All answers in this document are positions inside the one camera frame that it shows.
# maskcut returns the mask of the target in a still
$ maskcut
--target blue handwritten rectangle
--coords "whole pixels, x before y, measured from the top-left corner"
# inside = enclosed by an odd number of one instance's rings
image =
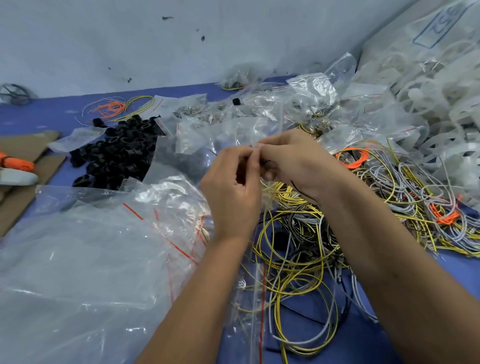
[[[448,34],[454,25],[457,24],[467,10],[477,2],[478,0],[467,5],[466,2],[463,1],[441,10],[435,15],[426,28],[415,37],[413,44],[432,49]]]

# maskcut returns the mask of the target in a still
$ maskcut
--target blue tabletop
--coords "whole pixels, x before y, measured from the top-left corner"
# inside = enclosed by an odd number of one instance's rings
[[[39,133],[45,130],[56,130],[62,136],[69,135],[74,128],[80,127],[75,120],[82,108],[103,97],[121,96],[129,99],[139,95],[161,95],[167,97],[184,97],[193,94],[208,94],[209,101],[222,100],[231,95],[217,85],[191,85],[181,87],[155,88],[141,91],[119,92],[104,95],[85,95],[33,100],[27,106],[16,107],[0,104],[0,135],[16,135]],[[65,162],[50,180],[51,185],[70,186],[75,178],[85,173],[85,166],[73,168]],[[463,284],[475,297],[480,298],[480,260],[444,253],[437,261]],[[308,317],[320,315],[318,297],[297,297],[290,300],[289,305]],[[285,312],[283,320],[284,333],[290,340],[306,340],[314,337],[321,330],[318,324]],[[275,352],[277,343],[268,333],[265,335],[264,363],[281,363],[280,354]],[[378,324],[367,321],[352,306],[345,321],[338,329],[332,342],[319,355],[312,358],[288,355],[289,363],[401,363],[382,328]]]

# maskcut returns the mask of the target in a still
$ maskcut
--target hand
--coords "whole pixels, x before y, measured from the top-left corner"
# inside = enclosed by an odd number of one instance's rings
[[[261,175],[266,181],[283,182],[294,187],[310,202],[318,204],[321,186],[327,180],[339,181],[353,176],[335,157],[310,135],[293,129],[259,141]]]
[[[260,215],[260,150],[223,149],[200,182],[218,239],[251,239]]]

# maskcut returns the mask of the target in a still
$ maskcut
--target pile of black parts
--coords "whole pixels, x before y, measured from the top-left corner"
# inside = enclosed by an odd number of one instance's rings
[[[94,119],[93,124],[107,127],[100,118]],[[118,190],[122,181],[129,177],[142,181],[152,162],[159,135],[165,134],[155,123],[155,118],[142,120],[138,115],[107,128],[105,140],[70,152],[74,167],[89,162],[87,174],[73,181],[73,187]]]

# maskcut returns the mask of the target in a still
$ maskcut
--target person's right hand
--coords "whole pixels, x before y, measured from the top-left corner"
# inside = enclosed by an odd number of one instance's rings
[[[323,149],[310,135],[292,129],[262,139],[258,143],[262,177],[294,187],[308,200],[318,203],[324,182],[349,178],[350,173],[334,156]]]

